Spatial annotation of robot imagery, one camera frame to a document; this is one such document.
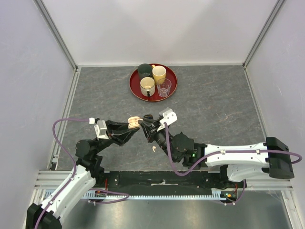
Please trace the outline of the cream earbud charging case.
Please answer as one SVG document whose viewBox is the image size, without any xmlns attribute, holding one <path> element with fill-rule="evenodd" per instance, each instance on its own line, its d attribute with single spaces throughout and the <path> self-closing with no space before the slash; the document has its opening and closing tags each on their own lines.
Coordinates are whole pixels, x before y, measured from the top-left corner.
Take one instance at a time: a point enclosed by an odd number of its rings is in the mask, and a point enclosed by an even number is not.
<svg viewBox="0 0 305 229">
<path fill-rule="evenodd" d="M 128 128 L 129 129 L 134 129 L 140 127 L 139 121 L 142 121 L 143 119 L 138 117 L 138 116 L 133 116 L 130 117 L 127 122 L 128 122 Z"/>
</svg>

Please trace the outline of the black earbud charging case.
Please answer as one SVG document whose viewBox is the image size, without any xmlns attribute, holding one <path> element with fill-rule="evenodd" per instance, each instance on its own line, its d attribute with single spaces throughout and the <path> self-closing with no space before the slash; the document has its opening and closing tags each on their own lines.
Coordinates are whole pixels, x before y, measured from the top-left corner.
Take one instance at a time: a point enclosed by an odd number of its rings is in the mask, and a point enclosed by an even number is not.
<svg viewBox="0 0 305 229">
<path fill-rule="evenodd" d="M 146 114 L 146 115 L 144 116 L 144 118 L 146 118 L 146 119 L 153 119 L 153 116 L 152 116 L 151 114 Z"/>
</svg>

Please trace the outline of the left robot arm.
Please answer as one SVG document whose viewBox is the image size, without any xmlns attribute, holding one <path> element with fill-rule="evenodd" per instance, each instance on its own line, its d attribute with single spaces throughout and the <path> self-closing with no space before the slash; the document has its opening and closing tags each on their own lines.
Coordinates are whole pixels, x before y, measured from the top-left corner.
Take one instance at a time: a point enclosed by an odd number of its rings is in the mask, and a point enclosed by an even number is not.
<svg viewBox="0 0 305 229">
<path fill-rule="evenodd" d="M 77 160 L 72 160 L 73 169 L 55 191 L 40 204 L 31 204 L 27 210 L 27 229 L 61 229 L 66 217 L 93 187 L 104 184 L 102 156 L 98 153 L 112 144 L 122 146 L 140 129 L 133 119 L 125 123 L 99 118 L 84 119 L 94 126 L 94 139 L 80 140 L 76 144 Z"/>
</svg>

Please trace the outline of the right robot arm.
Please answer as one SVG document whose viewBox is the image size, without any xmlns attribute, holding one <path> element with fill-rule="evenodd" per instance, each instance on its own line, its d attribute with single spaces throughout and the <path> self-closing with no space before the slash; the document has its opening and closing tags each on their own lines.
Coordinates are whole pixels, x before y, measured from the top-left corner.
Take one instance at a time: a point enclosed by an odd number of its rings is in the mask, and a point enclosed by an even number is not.
<svg viewBox="0 0 305 229">
<path fill-rule="evenodd" d="M 189 174 L 202 167 L 221 167 L 218 182 L 228 188 L 235 182 L 268 174 L 275 179 L 295 177 L 289 148 L 276 137 L 267 137 L 264 142 L 245 146 L 216 146 L 197 143 L 184 133 L 171 135 L 169 125 L 160 120 L 139 120 L 148 142 L 155 141 L 168 156 L 171 164 L 182 162 Z"/>
</svg>

